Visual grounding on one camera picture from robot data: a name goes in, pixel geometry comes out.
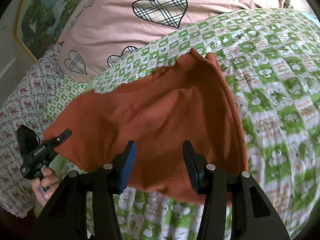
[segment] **finger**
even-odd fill
[[[44,177],[44,179],[41,180],[41,186],[42,187],[48,187],[49,185],[53,185],[59,181],[59,178],[56,174],[52,174],[49,176]]]
[[[51,198],[51,196],[53,195],[53,193],[55,192],[55,190],[58,188],[59,184],[56,183],[54,185],[52,185],[45,193],[44,193],[44,197],[48,200],[49,198]]]
[[[42,171],[42,174],[43,174],[44,177],[46,177],[46,176],[50,176],[50,175],[55,174],[55,173],[54,173],[54,170],[53,170],[53,169],[45,168],[45,169]]]
[[[42,205],[45,206],[45,204],[47,203],[46,200],[44,199],[44,197],[41,195],[38,187],[41,185],[40,179],[36,178],[32,181],[31,186],[32,186],[32,190],[35,193],[36,199],[38,200],[38,202]]]

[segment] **orange garment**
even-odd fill
[[[236,103],[214,54],[191,49],[175,67],[160,67],[111,93],[79,95],[46,129],[44,138],[65,129],[72,135],[55,150],[85,171],[95,171],[123,152],[129,140],[137,155],[129,186],[156,190],[189,203],[204,203],[191,188],[182,144],[224,171],[248,169]]]

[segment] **pink pillow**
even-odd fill
[[[148,43],[217,14],[278,8],[278,0],[94,0],[65,31],[59,63],[68,76],[88,82]]]

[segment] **heart pattern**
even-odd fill
[[[64,61],[64,65],[70,71],[87,75],[83,59],[75,50],[69,52],[69,58]]]
[[[177,29],[187,8],[187,0],[137,0],[132,3],[132,10],[139,18]]]
[[[134,46],[127,46],[123,49],[121,56],[111,55],[110,57],[108,57],[108,60],[107,60],[108,66],[112,67],[113,65],[115,65],[116,63],[118,63],[119,61],[121,61],[122,59],[124,59],[125,57],[127,57],[137,49],[138,48]]]

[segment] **silver bolt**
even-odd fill
[[[247,171],[243,171],[243,172],[241,173],[241,175],[244,176],[245,178],[250,177],[250,173],[247,172]]]
[[[207,169],[208,169],[209,171],[214,171],[214,170],[216,169],[216,166],[214,166],[213,164],[208,164],[208,165],[207,165]]]
[[[74,178],[74,177],[77,176],[77,172],[76,172],[76,171],[70,171],[69,174],[68,174],[68,176],[69,176],[70,178]]]
[[[112,164],[111,163],[107,163],[107,164],[103,165],[103,168],[105,170],[111,170],[112,169]]]

